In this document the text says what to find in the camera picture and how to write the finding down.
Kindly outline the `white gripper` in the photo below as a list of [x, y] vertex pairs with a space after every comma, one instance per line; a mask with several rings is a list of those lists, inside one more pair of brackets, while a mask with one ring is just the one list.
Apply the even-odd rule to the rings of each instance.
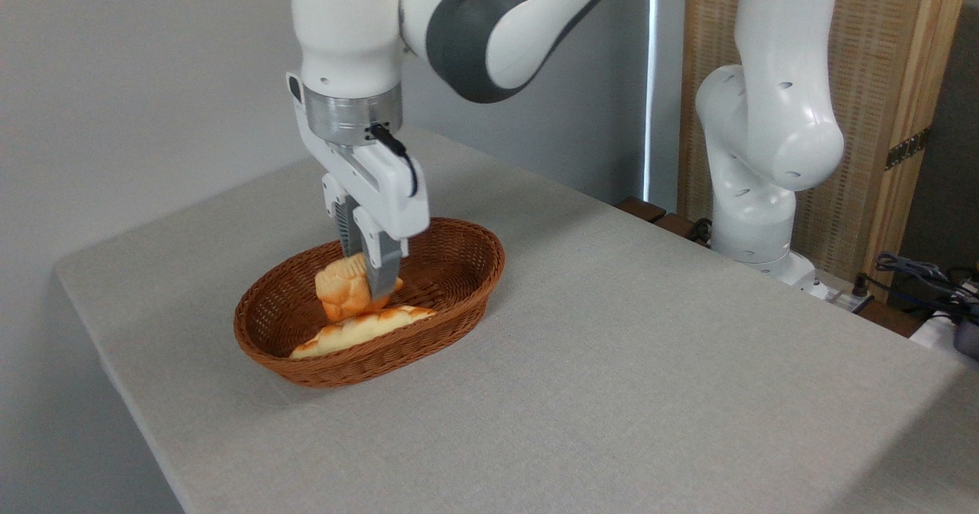
[[327, 174], [327, 215], [346, 257], [364, 252], [372, 301], [392, 294], [410, 236], [429, 227], [429, 200], [420, 165], [395, 133], [401, 128], [401, 89], [374, 98], [328, 98], [288, 74], [291, 101], [305, 148]]

